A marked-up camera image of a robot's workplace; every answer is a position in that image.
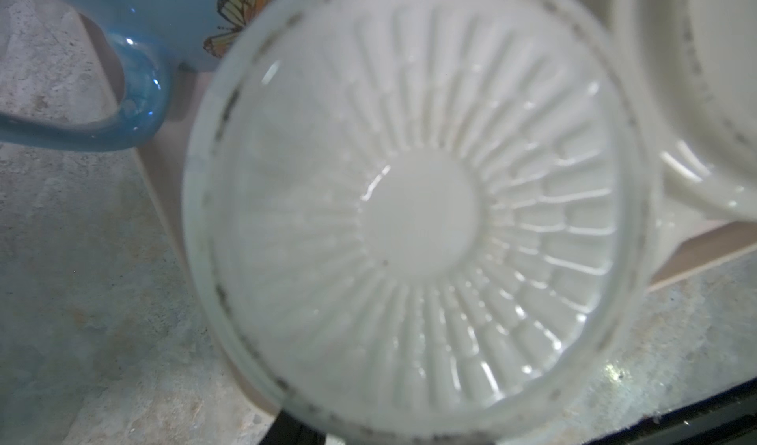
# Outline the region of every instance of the white ceramic dish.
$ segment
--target white ceramic dish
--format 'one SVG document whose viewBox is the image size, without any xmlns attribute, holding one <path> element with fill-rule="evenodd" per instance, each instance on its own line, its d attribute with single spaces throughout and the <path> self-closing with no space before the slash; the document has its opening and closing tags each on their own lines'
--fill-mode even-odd
<svg viewBox="0 0 757 445">
<path fill-rule="evenodd" d="M 757 2 L 584 1 L 641 80 L 667 190 L 714 218 L 757 219 Z"/>
<path fill-rule="evenodd" d="M 277 0 L 203 98 L 185 243 L 222 348 L 369 443 L 575 398 L 649 280 L 649 128 L 574 0 Z"/>
</svg>

